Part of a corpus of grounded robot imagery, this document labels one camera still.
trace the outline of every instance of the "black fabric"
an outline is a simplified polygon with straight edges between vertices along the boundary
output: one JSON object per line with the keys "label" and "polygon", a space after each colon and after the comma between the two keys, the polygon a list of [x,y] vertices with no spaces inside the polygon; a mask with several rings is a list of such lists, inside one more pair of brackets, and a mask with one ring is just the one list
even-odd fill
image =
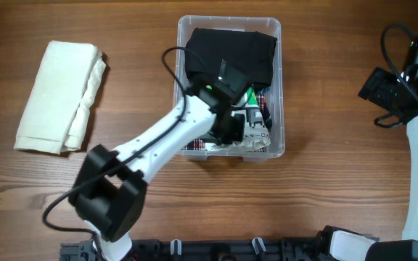
{"label": "black fabric", "polygon": [[198,73],[209,74],[215,80],[225,59],[246,74],[258,91],[272,83],[275,46],[275,37],[259,32],[196,28],[186,47],[197,53],[207,67],[185,52],[185,72],[190,81]]}

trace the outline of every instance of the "plastic bin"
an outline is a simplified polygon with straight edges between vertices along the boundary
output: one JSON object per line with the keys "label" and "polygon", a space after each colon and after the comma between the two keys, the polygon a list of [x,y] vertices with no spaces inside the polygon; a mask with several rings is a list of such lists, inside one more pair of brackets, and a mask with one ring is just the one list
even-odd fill
{"label": "plastic bin", "polygon": [[[270,91],[266,94],[266,103],[272,117],[270,132],[271,144],[265,152],[208,152],[181,150],[178,154],[191,160],[206,160],[208,156],[235,156],[243,157],[243,161],[262,162],[271,158],[280,157],[285,148],[284,118],[283,118],[283,77],[282,77],[282,26],[277,19],[261,17],[214,17],[186,15],[179,20],[179,34],[177,46],[185,46],[195,28],[237,30],[253,32],[258,31],[277,38],[274,55],[274,77]],[[185,56],[183,51],[177,51],[176,75],[184,86],[189,82],[185,74]],[[181,98],[177,84],[173,88],[173,105]]]}

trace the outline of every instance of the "cable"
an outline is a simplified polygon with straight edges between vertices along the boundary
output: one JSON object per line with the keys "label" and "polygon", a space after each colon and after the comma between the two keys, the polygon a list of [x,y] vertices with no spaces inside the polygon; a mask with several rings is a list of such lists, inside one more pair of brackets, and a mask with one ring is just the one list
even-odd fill
{"label": "cable", "polygon": [[398,70],[396,69],[396,66],[393,64],[393,62],[391,62],[390,56],[388,55],[388,52],[386,50],[386,45],[385,45],[386,35],[388,31],[393,28],[399,28],[402,31],[404,31],[406,35],[411,39],[411,41],[413,41],[414,39],[414,34],[405,25],[402,25],[402,24],[389,25],[383,30],[382,35],[380,37],[380,47],[382,49],[382,54],[383,54],[383,57],[385,58],[386,63],[388,64],[388,67],[391,69],[393,74],[397,77],[399,82],[402,83],[404,87],[406,87],[406,90],[411,94],[411,96],[418,103],[418,95],[414,92],[414,90],[412,90],[411,86],[409,86],[407,81],[401,77]]}
{"label": "cable", "polygon": [[125,167],[130,161],[136,159],[139,155],[141,155],[143,152],[145,152],[148,148],[150,148],[152,145],[156,144],[160,139],[164,138],[167,134],[169,134],[180,123],[180,121],[182,121],[183,117],[185,116],[185,111],[187,109],[187,96],[185,94],[185,89],[183,87],[183,84],[181,84],[181,81],[177,78],[175,73],[173,73],[173,71],[170,69],[170,67],[165,62],[165,56],[173,50],[189,51],[190,53],[195,55],[204,66],[206,66],[206,64],[204,63],[204,61],[201,59],[201,57],[198,54],[196,54],[192,50],[184,48],[184,47],[174,46],[174,47],[171,47],[171,48],[164,51],[164,53],[161,57],[161,61],[164,65],[164,67],[166,68],[166,70],[173,76],[173,78],[175,79],[175,81],[179,85],[181,94],[183,96],[183,109],[181,111],[181,114],[177,117],[176,121],[167,130],[162,132],[158,137],[154,138],[148,144],[144,145],[141,149],[139,149],[137,152],[132,154],[130,157],[128,157],[127,159],[125,159],[124,161],[122,161],[121,163],[116,165],[115,167],[110,168],[109,170],[106,170],[103,173],[99,174],[97,177],[92,178],[90,180],[87,180],[87,181],[83,182],[81,185],[78,185],[74,188],[71,188],[69,191],[65,192],[63,195],[61,195],[60,197],[55,199],[51,204],[49,204],[48,207],[43,212],[43,217],[42,217],[43,224],[46,225],[48,228],[54,229],[56,231],[61,231],[61,232],[90,233],[91,236],[93,237],[94,243],[97,246],[99,261],[102,261],[103,258],[102,258],[102,248],[101,248],[101,245],[99,243],[99,235],[98,235],[97,232],[95,232],[91,229],[88,229],[88,228],[66,228],[66,227],[61,227],[61,226],[55,225],[55,224],[50,223],[48,221],[48,215],[61,201],[68,198],[70,195],[72,195],[74,193],[77,193],[81,189],[84,189],[86,186],[88,186],[90,184],[93,184],[94,182],[97,182],[98,180],[105,177],[106,175],[112,175],[114,173],[117,173],[122,167]]}

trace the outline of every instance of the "wooden table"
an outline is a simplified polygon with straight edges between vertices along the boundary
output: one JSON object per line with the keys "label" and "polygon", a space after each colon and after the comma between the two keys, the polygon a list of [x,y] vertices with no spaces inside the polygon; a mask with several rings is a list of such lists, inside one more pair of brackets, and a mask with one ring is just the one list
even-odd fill
{"label": "wooden table", "polygon": [[[410,184],[405,127],[375,127],[384,111],[357,93],[374,67],[385,67],[379,40],[387,24],[418,33],[418,1],[36,2],[0,5],[0,260],[56,260],[61,242],[88,238],[45,228],[41,213],[70,188],[86,149],[122,144],[171,109],[160,55],[190,14],[280,21],[287,151],[264,163],[174,157],[149,187],[132,238],[272,239],[314,236],[325,225],[401,237]],[[93,43],[110,66],[85,149],[61,157],[12,150],[50,40]],[[407,44],[390,34],[399,67]],[[50,218],[83,225],[65,202]]]}

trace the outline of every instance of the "white cloth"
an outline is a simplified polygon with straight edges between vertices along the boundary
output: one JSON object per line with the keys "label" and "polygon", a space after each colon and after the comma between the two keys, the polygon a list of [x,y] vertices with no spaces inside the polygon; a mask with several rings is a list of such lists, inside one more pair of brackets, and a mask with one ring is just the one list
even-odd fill
{"label": "white cloth", "polygon": [[106,64],[97,47],[51,41],[15,137],[14,149],[59,154],[81,148]]}

